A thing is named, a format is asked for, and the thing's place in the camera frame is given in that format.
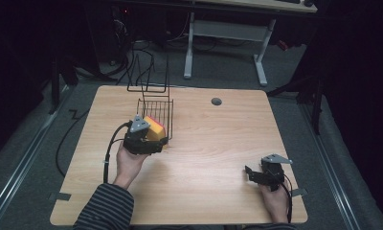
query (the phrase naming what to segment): white metal frame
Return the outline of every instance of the white metal frame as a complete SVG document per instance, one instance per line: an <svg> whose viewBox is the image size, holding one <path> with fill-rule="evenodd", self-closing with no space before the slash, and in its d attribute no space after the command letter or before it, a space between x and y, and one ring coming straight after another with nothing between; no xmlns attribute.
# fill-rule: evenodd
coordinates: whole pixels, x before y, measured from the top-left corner
<svg viewBox="0 0 383 230"><path fill-rule="evenodd" d="M272 19L269 25L266 26L250 26L233 23L222 23L214 21L194 20L194 12L191 13L190 28L189 28L189 45L188 52L186 53L185 63L185 79L192 77L192 41L195 35L261 41L259 53L254 55L254 63L257 67L259 84L261 86L267 85L265 73L263 71L262 59L269 43L270 36L272 35L275 27L276 19Z"/></svg>

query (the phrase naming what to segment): floor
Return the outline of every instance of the floor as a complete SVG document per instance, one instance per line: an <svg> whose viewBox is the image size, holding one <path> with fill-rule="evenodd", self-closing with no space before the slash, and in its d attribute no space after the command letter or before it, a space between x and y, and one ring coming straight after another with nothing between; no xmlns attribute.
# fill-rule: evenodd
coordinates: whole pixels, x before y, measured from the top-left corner
<svg viewBox="0 0 383 230"><path fill-rule="evenodd" d="M290 81L305 52L305 46L287 51L269 46L263 60L268 85L262 87L252 58L258 44L235 46L232 42L224 40L215 46L197 43L190 80L182 77L185 59L182 41L166 49L140 41L135 45L134 57L138 56L141 70L145 70L153 54L152 75L157 80L166 73L169 58L172 85L270 91ZM101 64L103 72L114 68ZM44 89L44 101L25 118L0 153L0 229L71 228L49 222L55 204L51 194L57 193L63 182L56 165L62 172L67 171L86 111L97 88L104 84L113 83L79 77L76 87L62 84L62 104L53 115L48 114L52 106L50 86ZM383 218L348 155L326 100L318 136L308 125L311 105L297 104L294 96L295 93L283 93L269 101L286 151L295 162L292 167L297 181L308 191L304 196L308 221L298 224L298 228L383 229Z"/></svg>

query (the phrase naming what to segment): hand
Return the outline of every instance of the hand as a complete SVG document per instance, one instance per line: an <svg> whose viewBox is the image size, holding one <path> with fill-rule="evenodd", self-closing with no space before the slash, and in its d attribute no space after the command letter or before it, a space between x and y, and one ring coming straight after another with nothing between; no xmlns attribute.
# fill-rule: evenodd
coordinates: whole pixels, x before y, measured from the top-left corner
<svg viewBox="0 0 383 230"><path fill-rule="evenodd" d="M147 157L147 154L135 155L130 153L121 142L117 152L117 176L113 184L127 190L131 182L137 177Z"/></svg>
<svg viewBox="0 0 383 230"><path fill-rule="evenodd" d="M259 185L259 189L263 194L263 201L274 223L287 221L287 211L289 208L289 199L283 186L280 185L278 190L271 192L269 186Z"/></svg>

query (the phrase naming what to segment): desk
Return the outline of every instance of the desk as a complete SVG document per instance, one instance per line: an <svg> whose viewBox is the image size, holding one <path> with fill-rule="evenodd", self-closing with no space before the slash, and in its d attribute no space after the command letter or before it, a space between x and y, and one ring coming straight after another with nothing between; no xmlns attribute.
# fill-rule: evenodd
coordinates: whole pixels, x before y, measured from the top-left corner
<svg viewBox="0 0 383 230"><path fill-rule="evenodd" d="M317 9L306 7L302 1L300 4L286 3L274 0L255 1L255 0L195 0L196 2L235 5L240 7L264 8L276 11L294 11L294 12L316 12ZM257 68L259 84L267 85L267 80L262 66L262 59L269 43L276 23L276 19L271 19L268 26L248 26L234 23L222 23L205 20L194 20L194 13L191 13L189 26L189 46L186 53L184 78L192 77L192 42L195 35L241 39L250 41L260 41L261 47L259 53L254 55L254 63Z"/></svg>
<svg viewBox="0 0 383 230"><path fill-rule="evenodd" d="M247 180L244 166L259 170L261 157L286 157L282 138L266 94L258 90L171 88L173 133L169 144L144 163L129 191L135 198L131 224L238 224L271 219L257 184ZM99 88L69 170L60 189L54 225L73 225L81 209L102 183L103 163L115 129L133 119L141 93L122 86ZM222 105L213 105L219 98ZM126 130L118 134L124 137ZM116 174L113 146L109 182ZM290 165L286 175L297 188ZM292 222L307 213L293 197Z"/></svg>

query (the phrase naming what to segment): person's left hand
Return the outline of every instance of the person's left hand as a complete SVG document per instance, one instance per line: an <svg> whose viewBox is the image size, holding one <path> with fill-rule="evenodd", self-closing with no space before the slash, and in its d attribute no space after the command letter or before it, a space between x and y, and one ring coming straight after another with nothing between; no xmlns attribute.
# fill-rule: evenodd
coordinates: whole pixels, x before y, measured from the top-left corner
<svg viewBox="0 0 383 230"><path fill-rule="evenodd" d="M117 176L113 184L128 189L148 156L148 154L135 155L130 153L121 142L117 152Z"/></svg>

